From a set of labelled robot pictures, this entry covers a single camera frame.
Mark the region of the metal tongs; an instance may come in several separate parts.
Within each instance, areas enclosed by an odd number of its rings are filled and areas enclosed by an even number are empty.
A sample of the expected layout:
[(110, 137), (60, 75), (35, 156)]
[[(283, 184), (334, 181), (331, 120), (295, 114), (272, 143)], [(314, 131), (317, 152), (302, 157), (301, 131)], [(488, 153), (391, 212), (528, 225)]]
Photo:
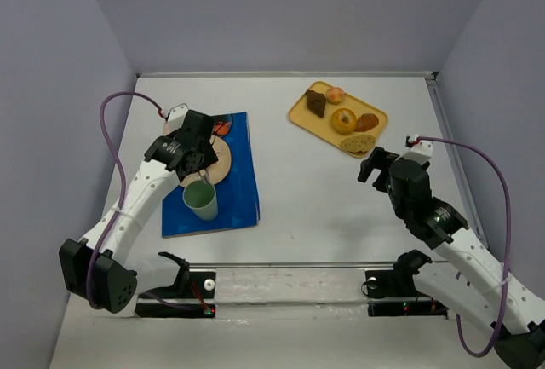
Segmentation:
[(211, 139), (214, 153), (217, 157), (217, 161), (208, 166), (205, 170), (200, 172), (201, 178), (210, 184), (216, 184), (221, 177), (221, 142), (218, 141), (218, 137), (214, 135)]

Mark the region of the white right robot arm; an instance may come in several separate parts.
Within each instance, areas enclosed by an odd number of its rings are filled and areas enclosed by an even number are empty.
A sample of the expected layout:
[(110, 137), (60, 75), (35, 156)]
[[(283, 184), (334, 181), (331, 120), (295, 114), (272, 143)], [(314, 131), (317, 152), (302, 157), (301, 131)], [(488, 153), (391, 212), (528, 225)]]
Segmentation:
[(359, 182), (373, 170), (374, 188), (390, 198), (395, 216), (430, 250), (461, 275), (433, 265), (420, 251), (409, 251), (394, 264), (391, 280), (377, 280), (387, 291), (415, 291), (443, 303), (450, 311), (490, 336), (491, 347), (510, 368), (538, 368), (544, 363), (544, 300), (509, 271), (479, 241), (467, 220), (432, 195), (427, 168), (433, 147), (416, 142), (402, 154), (376, 147), (360, 165)]

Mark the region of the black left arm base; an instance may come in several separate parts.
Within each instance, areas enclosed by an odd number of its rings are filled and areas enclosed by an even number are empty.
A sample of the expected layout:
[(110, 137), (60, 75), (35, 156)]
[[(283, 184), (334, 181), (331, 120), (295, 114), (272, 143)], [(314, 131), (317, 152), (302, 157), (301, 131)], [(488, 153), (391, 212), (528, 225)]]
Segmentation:
[(147, 260), (138, 270), (135, 315), (140, 318), (213, 319), (216, 315), (216, 271), (193, 269), (190, 263), (166, 251)]

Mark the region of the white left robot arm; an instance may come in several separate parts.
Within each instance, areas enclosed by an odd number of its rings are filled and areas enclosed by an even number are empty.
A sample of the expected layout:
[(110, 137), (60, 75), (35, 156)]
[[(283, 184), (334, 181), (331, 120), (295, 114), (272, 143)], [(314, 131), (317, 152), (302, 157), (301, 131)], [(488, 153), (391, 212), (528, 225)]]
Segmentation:
[(123, 201), (116, 203), (80, 240), (59, 250), (66, 289), (93, 308), (117, 314), (140, 294), (182, 293), (190, 284), (189, 263), (162, 251), (138, 263), (127, 259), (154, 211), (185, 177), (217, 162), (211, 144), (215, 119), (185, 106), (169, 113), (170, 132), (146, 150)]

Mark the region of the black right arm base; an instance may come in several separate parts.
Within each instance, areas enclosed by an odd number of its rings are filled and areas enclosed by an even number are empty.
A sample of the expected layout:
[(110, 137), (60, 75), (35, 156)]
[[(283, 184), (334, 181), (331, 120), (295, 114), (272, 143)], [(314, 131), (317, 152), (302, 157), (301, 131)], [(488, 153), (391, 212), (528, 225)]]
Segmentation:
[(418, 250), (402, 254), (391, 268), (365, 272), (360, 286), (369, 317), (448, 316), (448, 308), (418, 291), (414, 277), (432, 259)]

